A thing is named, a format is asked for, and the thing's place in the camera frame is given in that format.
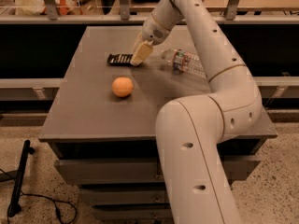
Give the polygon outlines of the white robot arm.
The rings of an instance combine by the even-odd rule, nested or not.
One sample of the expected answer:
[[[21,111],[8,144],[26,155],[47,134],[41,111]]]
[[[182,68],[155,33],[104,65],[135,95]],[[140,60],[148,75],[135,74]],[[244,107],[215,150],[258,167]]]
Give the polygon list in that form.
[[[156,119],[156,143],[175,224],[242,224],[217,145],[260,117],[262,97],[204,0],[160,0],[143,24],[131,63],[139,65],[185,21],[210,92],[177,98]]]

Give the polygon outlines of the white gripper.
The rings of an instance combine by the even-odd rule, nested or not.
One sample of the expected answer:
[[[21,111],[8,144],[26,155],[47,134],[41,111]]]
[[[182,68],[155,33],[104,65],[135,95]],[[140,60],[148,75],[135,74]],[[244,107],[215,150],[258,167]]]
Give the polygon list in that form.
[[[138,34],[133,45],[131,63],[136,63],[136,66],[142,64],[153,52],[153,45],[162,44],[169,34],[170,30],[164,28],[150,14],[143,23],[142,32]]]

